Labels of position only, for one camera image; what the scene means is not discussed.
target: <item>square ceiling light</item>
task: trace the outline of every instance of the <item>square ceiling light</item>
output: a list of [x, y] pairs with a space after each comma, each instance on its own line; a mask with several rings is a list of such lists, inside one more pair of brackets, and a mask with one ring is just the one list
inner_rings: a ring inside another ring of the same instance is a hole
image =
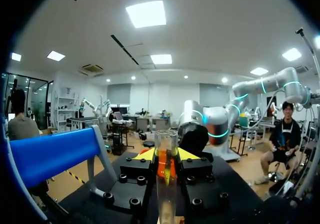
[[11, 59], [20, 62], [20, 60], [21, 60], [21, 55], [20, 55], [20, 54], [17, 54], [17, 53], [12, 53], [12, 54], [11, 54]]
[[261, 75], [264, 75], [265, 73], [268, 73], [268, 70], [266, 70], [264, 68], [255, 68], [250, 73], [252, 73], [254, 75], [261, 76]]
[[51, 51], [50, 54], [48, 54], [47, 58], [49, 59], [53, 59], [55, 61], [60, 61], [61, 59], [63, 59], [65, 57], [65, 55], [57, 53], [55, 51]]
[[172, 64], [171, 54], [150, 55], [154, 64]]
[[294, 60], [300, 58], [301, 53], [296, 48], [292, 48], [292, 49], [288, 50], [287, 52], [285, 52], [282, 56], [291, 62], [291, 61], [294, 61]]
[[139, 3], [125, 8], [136, 28], [166, 25], [166, 13], [162, 0]]

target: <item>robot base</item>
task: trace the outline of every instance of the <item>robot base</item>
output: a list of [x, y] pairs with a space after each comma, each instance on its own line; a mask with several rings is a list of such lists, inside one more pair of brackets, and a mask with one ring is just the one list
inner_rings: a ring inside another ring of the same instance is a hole
[[225, 142], [221, 147], [205, 149], [204, 152], [211, 153], [213, 156], [219, 156], [225, 161], [240, 160], [240, 155], [229, 148], [229, 141]]

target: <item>test tube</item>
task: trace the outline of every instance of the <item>test tube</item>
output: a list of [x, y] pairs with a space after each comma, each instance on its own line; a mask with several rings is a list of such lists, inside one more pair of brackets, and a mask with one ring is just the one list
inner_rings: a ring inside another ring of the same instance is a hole
[[158, 159], [156, 189], [160, 224], [174, 224], [176, 215], [178, 134], [175, 130], [155, 133], [155, 155]]

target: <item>man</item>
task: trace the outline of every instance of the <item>man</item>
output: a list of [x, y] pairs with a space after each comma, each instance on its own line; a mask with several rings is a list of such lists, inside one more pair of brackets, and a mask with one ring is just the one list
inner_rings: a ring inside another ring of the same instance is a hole
[[24, 116], [25, 92], [22, 89], [16, 90], [11, 98], [15, 118], [8, 123], [8, 137], [10, 141], [39, 136], [39, 129], [34, 120]]
[[278, 122], [270, 136], [270, 150], [261, 157], [261, 166], [263, 177], [256, 180], [257, 185], [268, 183], [269, 165], [272, 162], [281, 162], [285, 164], [288, 170], [286, 177], [292, 169], [297, 168], [298, 159], [295, 151], [299, 149], [301, 140], [301, 131], [298, 123], [292, 118], [294, 106], [291, 103], [284, 102], [282, 111], [284, 119]]

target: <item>black hair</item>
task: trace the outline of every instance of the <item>black hair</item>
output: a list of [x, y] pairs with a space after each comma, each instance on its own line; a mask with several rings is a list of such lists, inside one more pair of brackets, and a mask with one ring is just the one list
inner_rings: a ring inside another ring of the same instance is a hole
[[17, 89], [11, 97], [11, 105], [15, 114], [23, 113], [25, 111], [26, 95], [22, 89]]
[[292, 104], [292, 103], [288, 103], [288, 102], [284, 102], [283, 104], [282, 104], [282, 110], [285, 110], [286, 108], [288, 108], [288, 107], [290, 107], [291, 109], [292, 109], [292, 111], [294, 110], [293, 108], [294, 108], [294, 105]]

